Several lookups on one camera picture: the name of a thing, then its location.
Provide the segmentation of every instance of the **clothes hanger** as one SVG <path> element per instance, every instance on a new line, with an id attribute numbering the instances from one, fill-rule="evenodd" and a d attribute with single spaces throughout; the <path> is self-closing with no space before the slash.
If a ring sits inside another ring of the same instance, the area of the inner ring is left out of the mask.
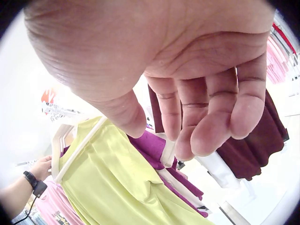
<path id="1" fill-rule="evenodd" d="M 97 132 L 97 130 L 102 126 L 102 124 L 106 121 L 107 117 L 102 116 L 101 119 L 98 121 L 98 123 L 92 128 L 92 130 L 87 134 L 87 136 L 83 139 L 83 141 L 77 146 L 75 151 L 72 153 L 72 155 L 69 157 L 69 159 L 66 161 L 64 166 L 59 171 L 59 158 L 61 150 L 63 149 L 61 138 L 66 137 L 68 135 L 68 132 L 70 132 L 74 126 L 72 125 L 66 125 L 62 124 L 58 131 L 56 132 L 55 137 L 52 140 L 52 177 L 53 180 L 56 183 L 60 183 L 62 181 L 62 177 L 74 161 L 74 159 L 77 157 L 77 155 L 81 152 L 81 150 L 84 148 L 84 146 L 88 143 L 88 141 L 93 137 L 93 135 Z"/>
<path id="2" fill-rule="evenodd" d="M 59 174 L 59 159 L 61 152 L 64 149 L 64 138 L 69 134 L 73 129 L 74 125 L 61 124 L 55 135 L 52 138 L 52 160 L 51 160 L 51 174 L 55 181 L 55 178 Z"/>

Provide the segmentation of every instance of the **watch strap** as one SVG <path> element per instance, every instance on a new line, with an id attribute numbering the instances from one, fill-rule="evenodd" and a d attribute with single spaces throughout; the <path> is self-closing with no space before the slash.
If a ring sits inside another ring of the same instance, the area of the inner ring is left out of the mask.
<path id="1" fill-rule="evenodd" d="M 25 175 L 26 180 L 32 186 L 32 189 L 34 190 L 36 185 L 38 184 L 38 180 L 35 178 L 35 176 L 31 172 L 24 171 L 23 174 Z"/>

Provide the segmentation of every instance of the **yellow shirt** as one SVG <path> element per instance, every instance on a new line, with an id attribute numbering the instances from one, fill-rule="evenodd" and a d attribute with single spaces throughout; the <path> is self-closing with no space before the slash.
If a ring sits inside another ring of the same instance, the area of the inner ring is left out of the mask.
<path id="1" fill-rule="evenodd" d="M 75 140 L 60 158 L 60 169 L 99 119 L 78 126 Z M 61 186 L 86 224 L 212 224 L 164 185 L 127 135 L 109 120 L 73 161 Z"/>

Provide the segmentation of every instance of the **pink garment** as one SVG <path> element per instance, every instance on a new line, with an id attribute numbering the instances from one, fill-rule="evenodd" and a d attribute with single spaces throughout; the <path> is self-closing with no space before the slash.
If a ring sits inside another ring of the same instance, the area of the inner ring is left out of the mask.
<path id="1" fill-rule="evenodd" d="M 287 71 L 286 57 L 276 42 L 269 37 L 267 41 L 267 77 L 273 84 L 284 82 Z"/>
<path id="2" fill-rule="evenodd" d="M 49 180 L 44 181 L 48 186 L 35 205 L 48 224 L 76 225 L 84 223 L 75 213 L 62 187 Z"/>

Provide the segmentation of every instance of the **pink t-shirt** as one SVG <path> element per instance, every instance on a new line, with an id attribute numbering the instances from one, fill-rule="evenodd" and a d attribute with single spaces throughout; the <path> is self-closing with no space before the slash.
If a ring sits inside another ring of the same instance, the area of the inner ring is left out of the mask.
<path id="1" fill-rule="evenodd" d="M 44 181 L 48 186 L 35 205 L 48 224 L 76 225 L 84 224 L 72 208 L 62 187 L 51 181 Z"/>

